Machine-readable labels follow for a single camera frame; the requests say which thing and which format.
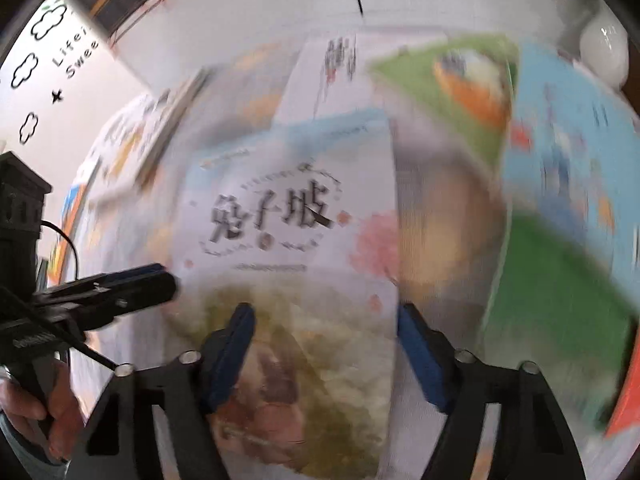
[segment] human hand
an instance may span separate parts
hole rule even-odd
[[[54,419],[49,433],[49,452],[57,459],[69,459],[76,444],[78,435],[84,428],[82,413],[78,399],[71,391],[69,368],[63,362],[57,361],[58,375],[56,384],[51,391],[47,408]],[[27,440],[37,444],[31,420],[44,420],[47,410],[29,392],[18,384],[0,378],[0,406],[13,427]]]

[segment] green book cover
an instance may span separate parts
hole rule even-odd
[[[542,369],[558,401],[599,430],[635,335],[631,305],[580,249],[541,219],[513,212],[479,338],[492,365]]]
[[[372,73],[450,126],[489,168],[496,167],[518,62],[504,35],[463,36],[372,66]]]

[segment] light blue book cover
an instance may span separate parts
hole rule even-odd
[[[640,138],[630,107],[579,65],[521,46],[502,186],[585,247],[640,309]]]

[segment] cloud decal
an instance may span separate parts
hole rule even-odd
[[[33,137],[36,132],[36,126],[38,126],[38,116],[33,112],[29,112],[24,124],[20,126],[20,144],[24,146]]]
[[[14,78],[11,81],[11,88],[14,90],[31,77],[31,72],[38,65],[38,56],[31,52],[24,61],[14,70]]]
[[[33,24],[33,27],[31,27],[31,35],[36,41],[40,41],[52,28],[57,27],[62,22],[62,18],[65,17],[65,12],[65,4],[60,4],[45,12],[42,17]]]

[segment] white lamp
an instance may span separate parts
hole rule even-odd
[[[607,4],[599,3],[600,10],[580,37],[580,56],[596,76],[619,90],[629,72],[626,30]]]

